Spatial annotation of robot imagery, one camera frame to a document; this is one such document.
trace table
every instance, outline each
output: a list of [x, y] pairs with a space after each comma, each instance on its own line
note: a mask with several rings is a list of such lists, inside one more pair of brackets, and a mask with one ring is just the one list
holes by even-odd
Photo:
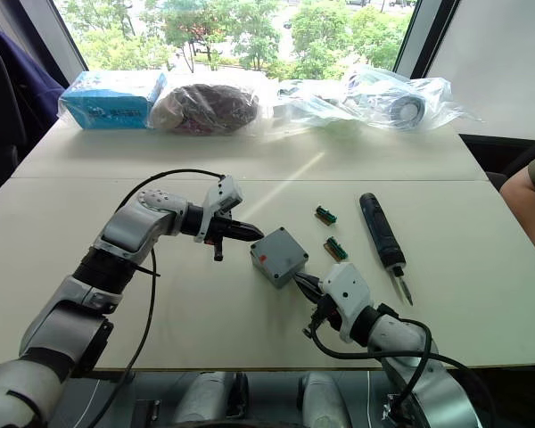
[[[73, 272], [135, 179], [28, 178], [0, 190], [0, 362], [65, 275]], [[159, 187], [200, 203], [210, 181], [161, 180]], [[234, 216], [268, 233], [285, 226], [309, 253], [306, 271], [324, 276], [334, 235], [367, 280], [375, 303], [432, 329], [440, 352], [468, 366], [535, 364], [535, 249], [486, 181], [241, 182]], [[358, 208], [377, 195], [407, 255], [410, 307], [383, 271]], [[334, 226], [313, 216], [323, 204]], [[289, 283], [277, 290], [252, 265], [249, 244], [225, 241], [225, 260], [188, 236], [162, 237], [152, 330], [136, 369], [317, 369], [377, 367], [331, 359], [301, 328], [312, 305]], [[140, 338], [150, 281], [137, 273], [111, 321], [97, 368], [122, 368]], [[340, 343], [324, 327], [322, 338]]]
[[417, 134], [349, 122], [294, 135], [194, 137], [83, 131], [58, 120], [13, 176], [146, 178], [178, 168], [238, 180], [487, 180], [450, 126]]

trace window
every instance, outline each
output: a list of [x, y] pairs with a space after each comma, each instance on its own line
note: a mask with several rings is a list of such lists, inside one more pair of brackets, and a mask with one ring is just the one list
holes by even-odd
[[414, 0], [53, 0], [90, 70], [392, 69]]

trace clear plastic wrap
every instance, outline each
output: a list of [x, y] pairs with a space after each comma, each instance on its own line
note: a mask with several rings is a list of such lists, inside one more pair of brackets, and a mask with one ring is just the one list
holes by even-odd
[[270, 117], [276, 83], [254, 71], [170, 75], [149, 126], [188, 135], [253, 134]]
[[60, 96], [58, 117], [84, 129], [147, 128], [166, 83], [160, 71], [83, 71]]
[[274, 117], [280, 130], [324, 126], [339, 119], [377, 128], [427, 130], [458, 117], [476, 119], [453, 101], [444, 78], [410, 80], [366, 65], [347, 71], [342, 81], [281, 82]]

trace screwdriver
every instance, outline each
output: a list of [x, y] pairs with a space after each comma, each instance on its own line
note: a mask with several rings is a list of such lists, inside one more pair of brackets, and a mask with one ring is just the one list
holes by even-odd
[[402, 268], [406, 266], [407, 261], [404, 258], [399, 243], [397, 243], [394, 237], [394, 233], [384, 215], [381, 204], [378, 203], [376, 196], [372, 193], [363, 194], [358, 200], [358, 203], [363, 211], [366, 225], [373, 237], [374, 246], [384, 268], [392, 272], [399, 279], [400, 288], [402, 288], [408, 302], [414, 306], [410, 290], [402, 277], [404, 275]]

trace blue box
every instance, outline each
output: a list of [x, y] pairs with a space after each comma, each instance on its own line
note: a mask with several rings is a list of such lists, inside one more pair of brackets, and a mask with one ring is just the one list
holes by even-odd
[[83, 129], [147, 128], [166, 78], [160, 71], [83, 71], [60, 97]]

